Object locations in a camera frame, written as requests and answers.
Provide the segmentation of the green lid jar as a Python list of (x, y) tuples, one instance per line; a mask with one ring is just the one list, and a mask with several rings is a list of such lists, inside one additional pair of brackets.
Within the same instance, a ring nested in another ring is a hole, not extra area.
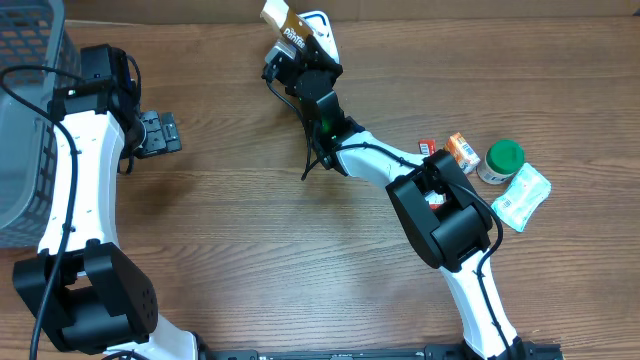
[(476, 173), (487, 184), (499, 185), (517, 173), (525, 159), (524, 149), (517, 142), (502, 139), (489, 148)]

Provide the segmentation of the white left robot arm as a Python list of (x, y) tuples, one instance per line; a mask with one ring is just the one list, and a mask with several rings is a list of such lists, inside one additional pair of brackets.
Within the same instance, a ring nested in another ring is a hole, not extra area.
[(13, 268), (33, 333), (61, 352), (105, 359), (208, 359), (197, 334), (160, 313), (115, 224), (120, 162), (179, 151), (174, 117), (141, 110), (140, 70), (124, 50), (85, 47), (80, 60), (80, 72), (42, 111), (57, 149), (52, 205), (36, 256)]

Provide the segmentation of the red snack stick packet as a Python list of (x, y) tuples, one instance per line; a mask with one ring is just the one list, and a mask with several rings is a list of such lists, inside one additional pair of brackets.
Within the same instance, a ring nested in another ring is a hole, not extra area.
[[(433, 139), (421, 139), (419, 141), (419, 150), (424, 156), (433, 155), (437, 151), (436, 141)], [(431, 209), (437, 209), (446, 202), (446, 195), (432, 191), (426, 196), (426, 200)]]

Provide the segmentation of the teal tissue packet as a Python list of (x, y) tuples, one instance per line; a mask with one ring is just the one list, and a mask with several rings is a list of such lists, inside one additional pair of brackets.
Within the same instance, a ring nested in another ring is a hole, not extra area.
[(530, 217), (548, 198), (551, 190), (550, 181), (532, 165), (525, 163), (491, 208), (502, 222), (516, 232), (523, 232)]

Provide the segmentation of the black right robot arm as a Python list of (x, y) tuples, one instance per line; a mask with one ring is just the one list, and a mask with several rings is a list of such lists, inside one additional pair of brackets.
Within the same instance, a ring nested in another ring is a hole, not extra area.
[(464, 357), (523, 358), (491, 273), (503, 226), (453, 156), (401, 151), (346, 116), (333, 89), (342, 67), (315, 38), (305, 50), (279, 39), (265, 62), (263, 79), (284, 85), (279, 98), (302, 124), (305, 169), (322, 165), (384, 189), (413, 250), (443, 274), (463, 322)]

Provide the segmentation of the orange juice carton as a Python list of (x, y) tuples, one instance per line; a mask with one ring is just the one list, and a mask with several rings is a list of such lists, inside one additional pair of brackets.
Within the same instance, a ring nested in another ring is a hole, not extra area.
[(460, 133), (451, 135), (446, 141), (444, 149), (454, 157), (466, 175), (475, 170), (480, 163), (480, 157)]

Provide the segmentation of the brown snack pouch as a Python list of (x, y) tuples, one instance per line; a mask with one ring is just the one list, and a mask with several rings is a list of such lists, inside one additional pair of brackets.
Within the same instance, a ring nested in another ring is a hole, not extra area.
[(284, 0), (267, 0), (260, 16), (288, 43), (299, 50), (305, 49), (307, 38), (314, 34), (309, 24)]

